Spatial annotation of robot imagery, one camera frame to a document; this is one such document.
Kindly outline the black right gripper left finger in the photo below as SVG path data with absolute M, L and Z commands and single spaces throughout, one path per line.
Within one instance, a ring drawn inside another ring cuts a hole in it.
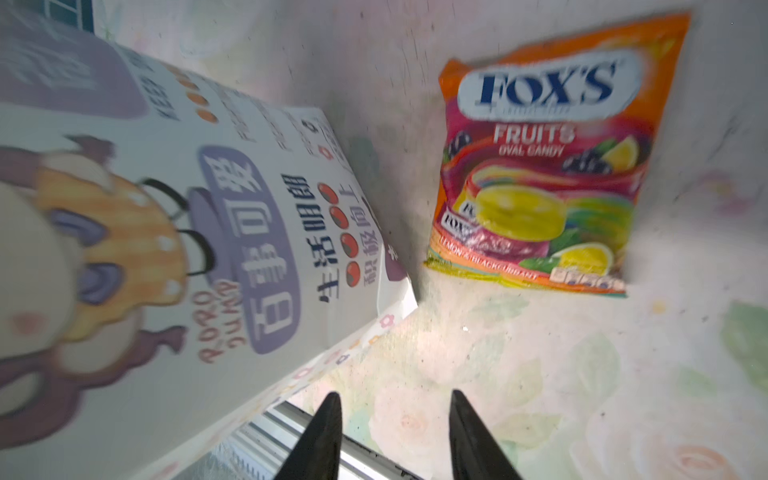
M 342 447 L 340 395 L 329 393 L 275 475 L 275 480 L 337 480 Z

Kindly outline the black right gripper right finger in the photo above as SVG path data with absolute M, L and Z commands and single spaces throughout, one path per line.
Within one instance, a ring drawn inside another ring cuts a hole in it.
M 467 397 L 458 389 L 451 395 L 449 441 L 454 479 L 522 479 Z

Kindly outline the white printed paper bag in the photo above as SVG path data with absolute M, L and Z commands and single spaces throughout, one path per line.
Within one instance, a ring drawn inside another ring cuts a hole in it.
M 325 115 L 1 7 L 1 475 L 171 479 L 416 309 Z

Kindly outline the orange Fox's fruits candy bag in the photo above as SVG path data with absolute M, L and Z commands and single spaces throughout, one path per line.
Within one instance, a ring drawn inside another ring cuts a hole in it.
M 449 61 L 425 264 L 515 287 L 622 297 L 639 192 L 687 10 Z

